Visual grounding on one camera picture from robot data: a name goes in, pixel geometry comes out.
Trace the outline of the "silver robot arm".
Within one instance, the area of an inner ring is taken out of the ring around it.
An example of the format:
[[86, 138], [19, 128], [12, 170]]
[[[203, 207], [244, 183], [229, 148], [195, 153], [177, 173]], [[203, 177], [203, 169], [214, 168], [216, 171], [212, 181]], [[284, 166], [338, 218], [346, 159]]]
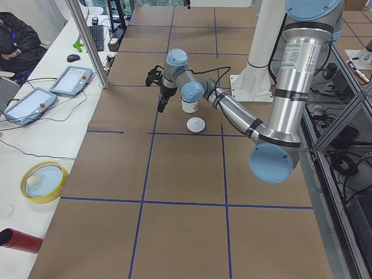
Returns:
[[157, 79], [158, 111], [176, 92], [188, 103], [205, 99], [242, 134], [255, 142], [249, 157], [252, 173], [267, 183], [286, 180], [299, 160], [299, 125], [321, 47], [341, 30], [342, 1], [286, 1], [286, 22], [278, 24], [285, 49], [277, 75], [269, 122], [254, 116], [211, 79], [197, 77], [182, 49], [167, 54]]

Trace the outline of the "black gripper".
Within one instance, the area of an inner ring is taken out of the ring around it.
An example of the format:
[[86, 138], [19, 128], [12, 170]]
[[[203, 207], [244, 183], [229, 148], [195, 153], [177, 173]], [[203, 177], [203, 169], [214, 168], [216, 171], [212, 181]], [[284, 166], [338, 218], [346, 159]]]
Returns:
[[169, 98], [171, 98], [172, 96], [174, 96], [177, 92], [177, 87], [175, 88], [169, 88], [165, 85], [161, 85], [160, 86], [160, 94], [161, 94], [161, 97], [160, 97], [160, 100], [159, 100], [159, 103], [158, 103], [158, 112], [159, 113], [163, 113], [168, 101], [169, 101]]

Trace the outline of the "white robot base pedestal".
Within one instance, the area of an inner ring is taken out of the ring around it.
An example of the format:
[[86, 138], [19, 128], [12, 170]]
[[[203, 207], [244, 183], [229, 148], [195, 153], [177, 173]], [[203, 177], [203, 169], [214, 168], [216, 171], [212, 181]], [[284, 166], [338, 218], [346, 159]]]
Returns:
[[254, 1], [261, 4], [246, 68], [230, 76], [232, 96], [243, 102], [271, 102], [269, 63], [281, 25], [285, 1]]

